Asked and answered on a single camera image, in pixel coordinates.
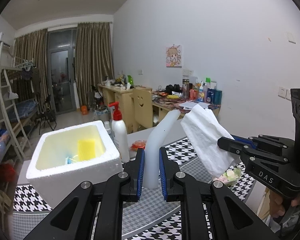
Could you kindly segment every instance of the bed ladder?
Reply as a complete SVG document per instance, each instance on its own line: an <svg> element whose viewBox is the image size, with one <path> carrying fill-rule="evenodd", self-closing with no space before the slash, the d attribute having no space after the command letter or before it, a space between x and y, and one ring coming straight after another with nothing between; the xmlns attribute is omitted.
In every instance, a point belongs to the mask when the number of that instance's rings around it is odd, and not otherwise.
<svg viewBox="0 0 300 240"><path fill-rule="evenodd" d="M1 45L0 45L0 60L1 60L2 46L3 46L3 43L1 43ZM4 74L5 81L7 83L6 85L3 85L3 86L1 85L1 72L2 71L3 71L3 74ZM7 75L7 71L4 67L2 67L2 69L0 68L0 105L1 105L2 115L3 115L3 120L0 120L0 121L4 121L4 123L6 125L6 128L7 128L7 131L10 135L10 138L11 138L11 144L13 145L19 160L23 161L24 158L25 158L25 154L24 154L23 150L24 150L26 144L27 143L29 144L29 147L30 147L31 150L32 150L32 147L31 147L30 141L28 139L28 136L27 136L25 130L23 129L23 126L22 126L21 120L19 118L18 111L17 111L14 99L8 99L9 101L11 101L11 105L6 107L5 104L4 104L5 100L3 99L2 88L5 88L5 87L8 88L8 92L12 92L10 81L9 81L9 78L8 78L8 75ZM9 117L8 117L8 113L7 113L7 110L12 108L12 107L14 108L14 112L16 114L17 121L18 121L17 125L14 128L12 128L12 126L11 126L11 123L10 123L10 120L9 120ZM19 126L21 127L21 131L22 131L23 136L25 138L25 141L23 142L22 146L18 142L16 134L15 134L15 130L18 130Z"/></svg>

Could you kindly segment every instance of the red pump nozzle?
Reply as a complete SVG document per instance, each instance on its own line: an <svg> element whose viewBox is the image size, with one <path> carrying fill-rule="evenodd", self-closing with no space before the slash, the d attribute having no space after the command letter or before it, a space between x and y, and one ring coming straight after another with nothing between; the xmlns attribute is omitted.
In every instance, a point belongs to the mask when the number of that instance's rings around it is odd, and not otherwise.
<svg viewBox="0 0 300 240"><path fill-rule="evenodd" d="M114 121L120 121L122 120L122 114L119 110L119 102L113 102L109 104L109 107L114 106L114 112L113 112L113 120Z"/></svg>

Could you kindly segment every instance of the metal screw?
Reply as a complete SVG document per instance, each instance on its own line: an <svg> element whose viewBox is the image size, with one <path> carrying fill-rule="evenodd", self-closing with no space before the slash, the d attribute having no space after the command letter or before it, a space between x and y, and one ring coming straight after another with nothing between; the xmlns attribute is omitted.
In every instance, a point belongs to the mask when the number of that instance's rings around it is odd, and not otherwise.
<svg viewBox="0 0 300 240"><path fill-rule="evenodd" d="M179 178L179 179L184 178L185 176L186 176L186 174L182 171L178 171L176 173L176 177Z"/></svg>
<svg viewBox="0 0 300 240"><path fill-rule="evenodd" d="M223 183L220 181L220 180L215 180L213 182L213 185L216 187L216 188L221 188L223 186Z"/></svg>
<svg viewBox="0 0 300 240"><path fill-rule="evenodd" d="M125 171L121 171L118 173L118 177L121 179L124 179L124 178L128 177L128 173L126 173Z"/></svg>
<svg viewBox="0 0 300 240"><path fill-rule="evenodd" d="M88 181L84 181L84 182L81 183L82 188L88 188L88 187L90 187L90 185L91 185L91 183L88 182Z"/></svg>

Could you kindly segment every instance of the ceiling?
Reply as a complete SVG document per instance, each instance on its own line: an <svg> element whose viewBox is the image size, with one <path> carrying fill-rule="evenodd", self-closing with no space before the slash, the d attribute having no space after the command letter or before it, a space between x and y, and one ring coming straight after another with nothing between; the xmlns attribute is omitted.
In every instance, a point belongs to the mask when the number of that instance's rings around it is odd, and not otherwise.
<svg viewBox="0 0 300 240"><path fill-rule="evenodd" d="M86 14L114 14L126 0L11 0L2 12L16 30L27 25Z"/></svg>

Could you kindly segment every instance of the air conditioner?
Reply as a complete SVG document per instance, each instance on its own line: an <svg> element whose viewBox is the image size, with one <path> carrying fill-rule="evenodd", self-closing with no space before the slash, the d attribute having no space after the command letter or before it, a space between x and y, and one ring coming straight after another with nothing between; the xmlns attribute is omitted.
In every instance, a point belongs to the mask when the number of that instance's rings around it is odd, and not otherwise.
<svg viewBox="0 0 300 240"><path fill-rule="evenodd" d="M10 49L11 45L5 40L3 33L0 33L0 44L3 42L3 47Z"/></svg>

